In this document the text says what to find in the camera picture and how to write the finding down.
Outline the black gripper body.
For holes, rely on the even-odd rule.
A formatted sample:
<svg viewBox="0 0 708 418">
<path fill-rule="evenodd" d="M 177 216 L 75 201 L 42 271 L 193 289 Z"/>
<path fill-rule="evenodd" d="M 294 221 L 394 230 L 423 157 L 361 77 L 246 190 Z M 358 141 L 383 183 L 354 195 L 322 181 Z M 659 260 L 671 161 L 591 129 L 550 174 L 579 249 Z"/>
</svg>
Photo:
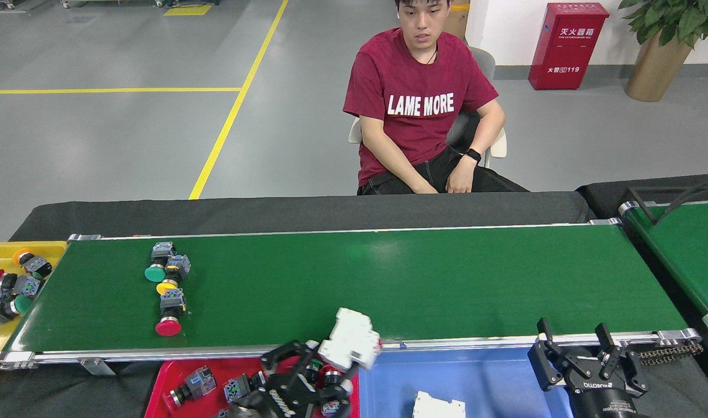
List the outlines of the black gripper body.
<svg viewBox="0 0 708 418">
<path fill-rule="evenodd" d="M 300 373 L 269 376 L 266 383 L 229 406 L 227 417 L 311 417 L 319 389 Z"/>
<path fill-rule="evenodd" d="M 569 404 L 574 417 L 644 417 L 632 398 L 644 395 L 644 385 L 614 387 L 612 383 L 569 382 Z"/>
</svg>

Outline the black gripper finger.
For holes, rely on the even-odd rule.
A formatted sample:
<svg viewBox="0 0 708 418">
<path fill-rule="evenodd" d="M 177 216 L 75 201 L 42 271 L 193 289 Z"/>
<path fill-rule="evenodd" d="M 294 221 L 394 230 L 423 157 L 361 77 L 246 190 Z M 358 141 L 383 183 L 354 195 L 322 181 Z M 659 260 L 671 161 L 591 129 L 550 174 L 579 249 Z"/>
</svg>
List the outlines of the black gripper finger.
<svg viewBox="0 0 708 418">
<path fill-rule="evenodd" d="M 634 398 L 646 394 L 649 391 L 649 384 L 644 377 L 638 352 L 617 344 L 605 323 L 596 326 L 595 335 L 600 344 L 597 358 L 601 370 L 597 374 L 603 381 L 602 385 L 624 390 Z"/>
<path fill-rule="evenodd" d="M 293 357 L 297 357 L 298 360 L 291 370 L 285 373 L 279 373 L 279 365 L 283 361 Z M 280 345 L 266 354 L 263 354 L 261 356 L 261 364 L 266 380 L 279 374 L 285 381 L 293 381 L 298 377 L 301 377 L 301 379 L 305 381 L 306 374 L 312 378 L 312 381 L 318 381 L 320 369 L 323 367 L 323 362 L 319 359 L 319 342 L 315 340 L 309 340 L 306 343 L 293 340 Z"/>
<path fill-rule="evenodd" d="M 320 413 L 322 417 L 351 417 L 351 376 L 327 374 L 324 387 L 317 387 L 306 374 L 305 384 L 310 391 L 305 397 L 305 417 L 314 417 L 315 413 Z"/>
<path fill-rule="evenodd" d="M 563 385 L 570 392 L 591 391 L 592 361 L 590 352 L 580 346 L 555 343 L 547 318 L 537 323 L 538 339 L 528 352 L 538 384 L 543 391 Z"/>
</svg>

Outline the person's left hand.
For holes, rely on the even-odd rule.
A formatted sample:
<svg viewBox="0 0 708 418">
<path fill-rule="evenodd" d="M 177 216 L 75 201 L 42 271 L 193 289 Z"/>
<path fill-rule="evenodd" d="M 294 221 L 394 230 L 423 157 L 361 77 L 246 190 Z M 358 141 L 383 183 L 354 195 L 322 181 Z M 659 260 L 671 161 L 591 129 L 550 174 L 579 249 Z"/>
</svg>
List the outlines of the person's left hand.
<svg viewBox="0 0 708 418">
<path fill-rule="evenodd" d="M 445 185 L 447 193 L 471 193 L 477 161 L 467 154 L 458 160 Z"/>
</svg>

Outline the person's right hand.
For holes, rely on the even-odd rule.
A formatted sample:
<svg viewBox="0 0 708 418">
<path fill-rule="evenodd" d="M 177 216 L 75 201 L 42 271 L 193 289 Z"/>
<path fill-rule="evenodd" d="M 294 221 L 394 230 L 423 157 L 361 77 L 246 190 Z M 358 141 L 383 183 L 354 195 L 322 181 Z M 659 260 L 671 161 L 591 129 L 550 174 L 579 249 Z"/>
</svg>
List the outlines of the person's right hand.
<svg viewBox="0 0 708 418">
<path fill-rule="evenodd" d="M 410 190 L 415 194 L 437 194 L 439 193 L 436 188 L 431 185 L 426 178 L 420 176 L 407 176 L 403 181 Z"/>
</svg>

